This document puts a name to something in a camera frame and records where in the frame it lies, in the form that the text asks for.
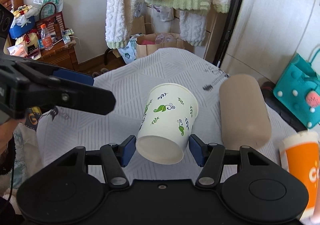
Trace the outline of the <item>white leaf-print paper cup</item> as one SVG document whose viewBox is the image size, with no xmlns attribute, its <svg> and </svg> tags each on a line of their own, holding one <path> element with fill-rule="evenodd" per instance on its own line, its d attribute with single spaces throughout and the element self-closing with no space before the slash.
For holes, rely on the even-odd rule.
<svg viewBox="0 0 320 225">
<path fill-rule="evenodd" d="M 187 88 L 164 83 L 150 93 L 138 131 L 136 149 L 157 164 L 179 163 L 199 113 L 196 97 Z"/>
</svg>

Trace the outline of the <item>orange white-lidded cup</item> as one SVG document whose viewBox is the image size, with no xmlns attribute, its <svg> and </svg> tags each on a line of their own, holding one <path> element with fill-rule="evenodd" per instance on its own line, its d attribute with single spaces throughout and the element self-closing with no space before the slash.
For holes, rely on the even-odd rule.
<svg viewBox="0 0 320 225">
<path fill-rule="evenodd" d="M 309 201 L 302 219 L 313 215 L 319 181 L 319 134 L 301 131 L 285 138 L 279 146 L 281 166 L 307 188 Z"/>
</svg>

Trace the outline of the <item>orange-capped plastic bottle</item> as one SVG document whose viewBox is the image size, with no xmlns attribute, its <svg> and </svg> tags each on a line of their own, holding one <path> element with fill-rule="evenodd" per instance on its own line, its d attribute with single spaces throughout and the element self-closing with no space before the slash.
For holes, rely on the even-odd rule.
<svg viewBox="0 0 320 225">
<path fill-rule="evenodd" d="M 53 41 L 46 24 L 41 25 L 41 40 L 45 50 L 51 50 L 53 48 Z"/>
</svg>

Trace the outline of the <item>blue flower box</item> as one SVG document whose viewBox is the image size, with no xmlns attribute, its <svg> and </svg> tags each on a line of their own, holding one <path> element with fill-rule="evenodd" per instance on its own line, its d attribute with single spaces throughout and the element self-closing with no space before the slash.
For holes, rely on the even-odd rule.
<svg viewBox="0 0 320 225">
<path fill-rule="evenodd" d="M 32 5 L 22 5 L 11 12 L 14 15 L 9 30 L 12 39 L 18 39 L 30 31 L 35 26 L 35 16 L 39 14 L 38 9 Z"/>
</svg>

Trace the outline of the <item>white green plastic bag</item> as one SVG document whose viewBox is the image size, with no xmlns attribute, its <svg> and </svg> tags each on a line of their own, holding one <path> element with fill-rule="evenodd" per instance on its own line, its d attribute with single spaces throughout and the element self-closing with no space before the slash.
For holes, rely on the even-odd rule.
<svg viewBox="0 0 320 225">
<path fill-rule="evenodd" d="M 134 62 L 137 59 L 136 45 L 137 45 L 137 38 L 139 36 L 140 35 L 131 36 L 127 46 L 125 46 L 124 48 L 118 49 L 119 54 L 121 55 L 121 57 L 123 58 L 126 64 Z"/>
</svg>

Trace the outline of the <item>red checked basket bag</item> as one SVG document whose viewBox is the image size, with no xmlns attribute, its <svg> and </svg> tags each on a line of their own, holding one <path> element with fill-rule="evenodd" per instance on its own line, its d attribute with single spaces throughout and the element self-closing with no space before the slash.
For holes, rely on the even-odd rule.
<svg viewBox="0 0 320 225">
<path fill-rule="evenodd" d="M 48 5 L 52 5 L 54 7 L 54 13 L 46 18 L 43 18 L 41 16 L 42 11 Z M 66 29 L 62 12 L 57 12 L 56 5 L 52 2 L 48 2 L 43 5 L 43 7 L 40 9 L 40 19 L 35 22 L 35 27 L 36 27 L 37 33 L 38 33 L 37 34 L 38 40 L 41 39 L 41 25 L 42 24 L 46 24 L 46 27 L 50 33 L 55 32 L 55 30 L 56 30 L 55 26 L 57 24 L 59 24 L 61 33 L 63 33 L 63 31 Z"/>
</svg>

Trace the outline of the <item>brown paper bag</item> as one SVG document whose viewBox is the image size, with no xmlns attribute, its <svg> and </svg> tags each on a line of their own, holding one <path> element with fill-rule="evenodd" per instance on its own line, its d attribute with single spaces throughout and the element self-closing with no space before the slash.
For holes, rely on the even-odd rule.
<svg viewBox="0 0 320 225">
<path fill-rule="evenodd" d="M 194 48 L 186 41 L 180 38 L 178 33 L 156 33 L 155 28 L 151 23 L 146 23 L 150 25 L 153 33 L 138 36 L 136 39 L 136 56 L 137 58 L 143 58 L 152 53 L 156 52 L 158 49 L 162 48 L 178 48 L 185 49 L 187 51 L 193 52 Z"/>
</svg>

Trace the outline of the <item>white fluffy robe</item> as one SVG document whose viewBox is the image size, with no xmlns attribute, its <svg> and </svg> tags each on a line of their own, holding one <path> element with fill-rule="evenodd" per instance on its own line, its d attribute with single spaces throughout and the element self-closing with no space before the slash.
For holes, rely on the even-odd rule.
<svg viewBox="0 0 320 225">
<path fill-rule="evenodd" d="M 123 48 L 129 42 L 133 14 L 139 1 L 107 0 L 105 40 L 109 48 Z M 200 46 L 206 35 L 206 15 L 179 12 L 180 38 L 192 46 Z"/>
</svg>

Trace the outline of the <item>teal felt handbag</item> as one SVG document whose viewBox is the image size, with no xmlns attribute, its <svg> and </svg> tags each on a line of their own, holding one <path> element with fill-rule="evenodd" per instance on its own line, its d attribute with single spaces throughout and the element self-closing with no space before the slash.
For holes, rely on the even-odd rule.
<svg viewBox="0 0 320 225">
<path fill-rule="evenodd" d="M 273 94 L 301 123 L 312 129 L 319 124 L 319 74 L 312 68 L 319 55 L 316 51 L 307 62 L 296 54 L 289 62 Z"/>
</svg>

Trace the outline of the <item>white wooden wardrobe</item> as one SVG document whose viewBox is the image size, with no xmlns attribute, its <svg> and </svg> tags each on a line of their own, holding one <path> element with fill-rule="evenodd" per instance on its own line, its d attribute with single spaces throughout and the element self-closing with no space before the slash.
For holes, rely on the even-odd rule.
<svg viewBox="0 0 320 225">
<path fill-rule="evenodd" d="M 220 68 L 277 82 L 306 30 L 315 0 L 242 0 Z"/>
</svg>

